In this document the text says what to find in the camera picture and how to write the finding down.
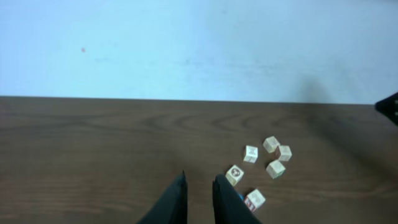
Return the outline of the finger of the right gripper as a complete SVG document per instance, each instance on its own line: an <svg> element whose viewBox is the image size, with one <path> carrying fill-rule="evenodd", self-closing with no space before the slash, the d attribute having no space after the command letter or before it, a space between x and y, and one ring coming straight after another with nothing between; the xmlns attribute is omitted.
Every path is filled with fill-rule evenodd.
<svg viewBox="0 0 398 224"><path fill-rule="evenodd" d="M396 126L398 125L397 116L397 100L398 93L395 93L381 101L378 101L374 107L377 112L384 115L390 121L392 121Z"/></svg>

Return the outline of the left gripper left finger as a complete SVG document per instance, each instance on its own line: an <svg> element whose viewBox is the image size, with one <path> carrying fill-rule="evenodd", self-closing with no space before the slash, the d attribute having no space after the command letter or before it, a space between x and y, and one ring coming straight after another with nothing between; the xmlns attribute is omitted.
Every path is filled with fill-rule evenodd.
<svg viewBox="0 0 398 224"><path fill-rule="evenodd" d="M188 184L182 171L137 224L187 224Z"/></svg>

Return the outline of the wooden block red side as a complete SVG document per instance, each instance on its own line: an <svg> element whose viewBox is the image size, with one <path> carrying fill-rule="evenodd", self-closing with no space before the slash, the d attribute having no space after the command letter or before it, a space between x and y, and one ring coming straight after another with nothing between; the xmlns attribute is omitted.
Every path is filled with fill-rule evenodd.
<svg viewBox="0 0 398 224"><path fill-rule="evenodd" d="M256 211L265 202L266 202L265 196L263 196L263 194L261 194L261 192L258 189L253 190L252 192L247 194L244 198L244 203L251 212Z"/></svg>

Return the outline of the wooden block brown circle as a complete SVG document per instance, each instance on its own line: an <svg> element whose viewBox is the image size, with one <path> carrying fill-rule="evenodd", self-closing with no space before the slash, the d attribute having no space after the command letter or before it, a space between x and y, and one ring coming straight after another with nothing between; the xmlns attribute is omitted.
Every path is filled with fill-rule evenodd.
<svg viewBox="0 0 398 224"><path fill-rule="evenodd" d="M233 165L225 174L228 182L234 187L244 175L244 171L237 165Z"/></svg>

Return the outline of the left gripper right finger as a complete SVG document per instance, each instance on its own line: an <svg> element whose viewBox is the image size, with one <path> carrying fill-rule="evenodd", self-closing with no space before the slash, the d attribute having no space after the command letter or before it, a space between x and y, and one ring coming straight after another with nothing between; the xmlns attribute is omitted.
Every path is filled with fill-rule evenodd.
<svg viewBox="0 0 398 224"><path fill-rule="evenodd" d="M216 224L261 224L223 174L215 177L212 192Z"/></svg>

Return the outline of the wooden block upper left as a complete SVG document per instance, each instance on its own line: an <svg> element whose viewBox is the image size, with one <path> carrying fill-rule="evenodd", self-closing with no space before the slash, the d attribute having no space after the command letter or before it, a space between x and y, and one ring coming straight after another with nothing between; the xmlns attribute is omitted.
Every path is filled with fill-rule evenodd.
<svg viewBox="0 0 398 224"><path fill-rule="evenodd" d="M255 163L258 158L258 148L254 146L246 146L244 149L244 162Z"/></svg>

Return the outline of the wooden block beside top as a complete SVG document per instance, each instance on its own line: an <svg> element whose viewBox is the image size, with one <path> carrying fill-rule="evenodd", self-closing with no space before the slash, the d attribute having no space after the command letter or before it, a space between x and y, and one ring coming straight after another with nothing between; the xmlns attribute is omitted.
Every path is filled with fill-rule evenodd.
<svg viewBox="0 0 398 224"><path fill-rule="evenodd" d="M275 157L279 161L287 162L292 157L292 151L289 146L279 145L275 149Z"/></svg>

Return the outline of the wooden block green side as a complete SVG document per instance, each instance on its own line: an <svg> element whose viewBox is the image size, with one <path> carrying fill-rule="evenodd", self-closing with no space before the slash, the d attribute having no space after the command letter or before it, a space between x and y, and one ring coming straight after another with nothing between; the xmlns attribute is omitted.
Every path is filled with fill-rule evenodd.
<svg viewBox="0 0 398 224"><path fill-rule="evenodd" d="M276 179L285 172L285 167L279 160L274 160L268 164L266 171L272 179Z"/></svg>

